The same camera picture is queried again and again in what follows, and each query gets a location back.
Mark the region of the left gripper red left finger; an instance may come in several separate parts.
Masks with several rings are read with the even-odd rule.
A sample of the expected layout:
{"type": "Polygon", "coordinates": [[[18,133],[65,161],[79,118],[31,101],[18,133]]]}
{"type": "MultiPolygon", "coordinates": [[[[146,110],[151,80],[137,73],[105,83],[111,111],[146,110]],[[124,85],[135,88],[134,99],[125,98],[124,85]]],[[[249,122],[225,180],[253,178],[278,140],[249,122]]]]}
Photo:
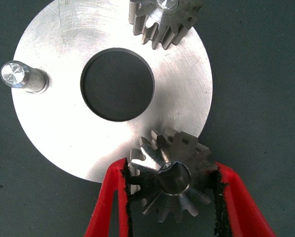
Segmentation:
{"type": "Polygon", "coordinates": [[[114,193],[117,192],[119,236],[131,237],[132,220],[129,207],[129,191],[126,183],[128,162],[126,158],[112,163],[105,174],[98,200],[85,232],[86,237],[107,237],[114,193]]]}

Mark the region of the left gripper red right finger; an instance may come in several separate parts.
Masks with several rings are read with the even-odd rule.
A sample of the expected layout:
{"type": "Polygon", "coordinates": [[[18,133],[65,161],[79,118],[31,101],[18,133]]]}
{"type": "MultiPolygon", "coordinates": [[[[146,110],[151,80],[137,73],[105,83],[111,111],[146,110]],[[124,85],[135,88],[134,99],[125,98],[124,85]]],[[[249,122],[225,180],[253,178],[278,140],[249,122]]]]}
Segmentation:
{"type": "Polygon", "coordinates": [[[214,180],[216,237],[274,237],[240,176],[230,167],[215,163],[214,180]]]}

